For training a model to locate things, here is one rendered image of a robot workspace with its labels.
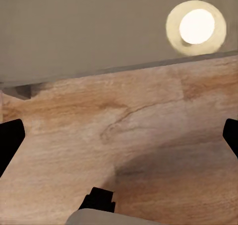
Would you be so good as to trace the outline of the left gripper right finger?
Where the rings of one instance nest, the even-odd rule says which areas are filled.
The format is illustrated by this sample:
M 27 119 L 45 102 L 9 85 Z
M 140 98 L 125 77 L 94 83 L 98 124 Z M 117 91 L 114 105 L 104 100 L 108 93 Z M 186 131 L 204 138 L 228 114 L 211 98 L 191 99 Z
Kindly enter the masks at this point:
M 223 138 L 238 157 L 238 120 L 227 119 L 224 125 Z

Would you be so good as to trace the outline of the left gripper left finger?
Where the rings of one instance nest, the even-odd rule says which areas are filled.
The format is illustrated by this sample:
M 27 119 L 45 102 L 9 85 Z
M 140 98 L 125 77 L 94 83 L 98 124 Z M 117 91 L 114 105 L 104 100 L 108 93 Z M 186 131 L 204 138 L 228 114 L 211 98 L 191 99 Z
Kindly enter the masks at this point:
M 25 138 L 21 119 L 0 124 L 0 178 Z

